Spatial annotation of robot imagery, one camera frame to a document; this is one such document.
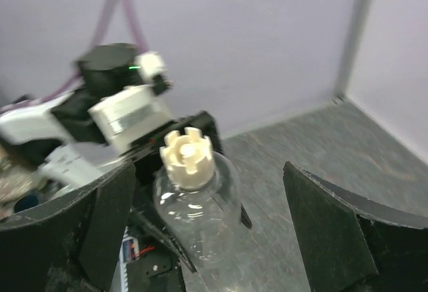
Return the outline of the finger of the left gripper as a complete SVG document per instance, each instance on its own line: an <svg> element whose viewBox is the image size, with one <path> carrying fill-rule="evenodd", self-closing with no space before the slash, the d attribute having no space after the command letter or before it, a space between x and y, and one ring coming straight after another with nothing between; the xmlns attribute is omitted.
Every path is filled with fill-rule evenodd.
<svg viewBox="0 0 428 292"><path fill-rule="evenodd" d="M130 208L129 213L130 224L134 225L138 230L142 230L146 234L155 238L158 242L163 244L170 252L174 253L192 272L196 273L197 269L187 252L181 246L180 242L174 236L164 234L153 223L151 223L143 214L139 213L135 207Z"/></svg>
<svg viewBox="0 0 428 292"><path fill-rule="evenodd" d="M245 209L245 207L243 205L241 205L241 223L247 228L247 229L251 229L252 228L252 221Z"/></svg>

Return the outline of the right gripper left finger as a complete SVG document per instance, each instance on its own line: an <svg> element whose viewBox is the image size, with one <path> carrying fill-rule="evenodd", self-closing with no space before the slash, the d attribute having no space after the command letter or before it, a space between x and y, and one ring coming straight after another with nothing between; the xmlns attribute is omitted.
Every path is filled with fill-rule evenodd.
<svg viewBox="0 0 428 292"><path fill-rule="evenodd" d="M1 223L1 290L109 291L135 184L125 162Z"/></svg>

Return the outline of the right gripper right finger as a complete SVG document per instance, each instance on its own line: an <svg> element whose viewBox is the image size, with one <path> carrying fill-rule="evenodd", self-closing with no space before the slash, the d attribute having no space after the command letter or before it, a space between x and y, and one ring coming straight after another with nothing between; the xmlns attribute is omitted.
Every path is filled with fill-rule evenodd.
<svg viewBox="0 0 428 292"><path fill-rule="evenodd" d="M311 291L426 291L427 217L286 162L284 187Z"/></svg>

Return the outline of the clear bottle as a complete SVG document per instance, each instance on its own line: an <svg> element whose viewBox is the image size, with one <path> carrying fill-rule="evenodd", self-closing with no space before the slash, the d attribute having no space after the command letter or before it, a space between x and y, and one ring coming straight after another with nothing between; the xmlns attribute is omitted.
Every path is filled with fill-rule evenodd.
<svg viewBox="0 0 428 292"><path fill-rule="evenodd" d="M198 269L216 269L228 262L239 241L240 181L236 168L216 152L208 183L197 190L174 184L161 168L155 178L153 200L167 229Z"/></svg>

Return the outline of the cream bottle cap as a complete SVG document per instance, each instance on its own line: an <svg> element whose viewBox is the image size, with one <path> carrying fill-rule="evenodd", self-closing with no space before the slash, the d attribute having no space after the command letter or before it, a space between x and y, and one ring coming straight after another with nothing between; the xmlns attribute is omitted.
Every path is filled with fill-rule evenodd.
<svg viewBox="0 0 428 292"><path fill-rule="evenodd" d="M178 130L164 137L160 157L168 178L180 188L198 190L211 180L215 171L211 139L200 129L186 127L185 133Z"/></svg>

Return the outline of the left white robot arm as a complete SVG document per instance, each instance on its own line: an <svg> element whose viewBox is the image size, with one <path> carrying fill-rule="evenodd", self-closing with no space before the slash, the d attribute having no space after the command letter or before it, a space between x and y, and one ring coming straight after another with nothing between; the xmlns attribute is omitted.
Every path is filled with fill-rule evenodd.
<svg viewBox="0 0 428 292"><path fill-rule="evenodd" d="M126 229L154 237L191 271L228 262L249 219L213 116L172 115L156 52L98 45L76 65L80 87L1 115L1 147L84 210L74 255L83 272L111 270Z"/></svg>

